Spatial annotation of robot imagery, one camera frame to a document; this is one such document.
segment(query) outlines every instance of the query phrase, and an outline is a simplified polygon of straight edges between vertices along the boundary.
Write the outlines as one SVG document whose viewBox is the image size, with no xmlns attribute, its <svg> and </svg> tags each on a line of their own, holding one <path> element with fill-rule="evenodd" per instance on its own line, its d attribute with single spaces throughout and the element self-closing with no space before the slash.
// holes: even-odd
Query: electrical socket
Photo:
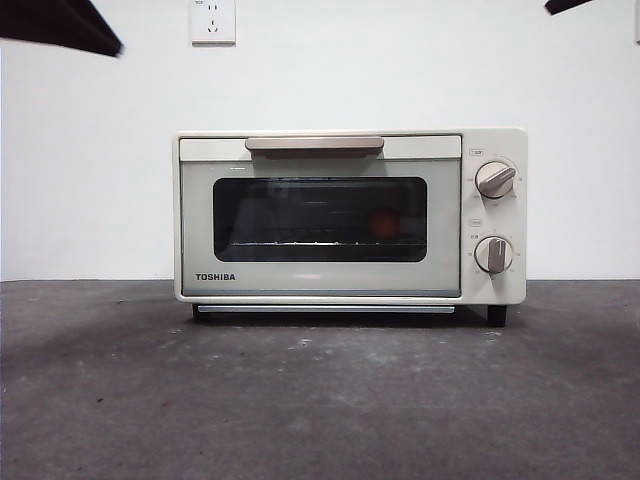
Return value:
<svg viewBox="0 0 640 480">
<path fill-rule="evenodd" d="M 236 43 L 235 0 L 191 0 L 191 43 Z"/>
</svg>

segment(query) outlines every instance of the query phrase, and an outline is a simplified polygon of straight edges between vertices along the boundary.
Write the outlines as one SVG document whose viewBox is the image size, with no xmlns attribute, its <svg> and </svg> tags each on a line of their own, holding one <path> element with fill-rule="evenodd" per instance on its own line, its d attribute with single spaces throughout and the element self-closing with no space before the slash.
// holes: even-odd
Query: oven handle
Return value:
<svg viewBox="0 0 640 480">
<path fill-rule="evenodd" d="M 382 137 L 252 137 L 244 142 L 252 152 L 278 150 L 381 150 Z"/>
</svg>

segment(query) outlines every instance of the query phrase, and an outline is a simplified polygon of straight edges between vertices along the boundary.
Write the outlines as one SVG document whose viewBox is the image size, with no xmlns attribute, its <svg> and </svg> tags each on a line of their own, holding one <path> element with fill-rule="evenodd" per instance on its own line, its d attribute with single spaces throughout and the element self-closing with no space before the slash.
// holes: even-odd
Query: oven door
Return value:
<svg viewBox="0 0 640 480">
<path fill-rule="evenodd" d="M 458 297 L 461 138 L 381 140 L 182 140 L 183 295 Z"/>
</svg>

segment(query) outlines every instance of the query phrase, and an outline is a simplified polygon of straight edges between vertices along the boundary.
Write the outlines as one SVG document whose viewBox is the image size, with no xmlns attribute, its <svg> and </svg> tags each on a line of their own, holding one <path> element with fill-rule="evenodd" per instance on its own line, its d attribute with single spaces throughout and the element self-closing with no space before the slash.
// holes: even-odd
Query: timer knob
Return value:
<svg viewBox="0 0 640 480">
<path fill-rule="evenodd" d="M 476 174 L 476 186 L 483 197 L 501 198 L 513 188 L 516 169 L 502 162 L 489 162 Z"/>
<path fill-rule="evenodd" d="M 476 262 L 487 273 L 502 273 L 511 266 L 513 249 L 501 237 L 488 237 L 476 247 Z"/>
</svg>

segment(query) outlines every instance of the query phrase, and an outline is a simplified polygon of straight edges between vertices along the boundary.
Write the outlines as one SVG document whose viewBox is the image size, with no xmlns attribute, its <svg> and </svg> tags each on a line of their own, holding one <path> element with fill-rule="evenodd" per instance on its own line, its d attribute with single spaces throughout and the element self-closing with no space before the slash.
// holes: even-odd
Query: control panel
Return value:
<svg viewBox="0 0 640 480">
<path fill-rule="evenodd" d="M 468 303 L 519 303 L 526 292 L 526 134 L 469 132 L 465 143 L 463 297 Z"/>
</svg>

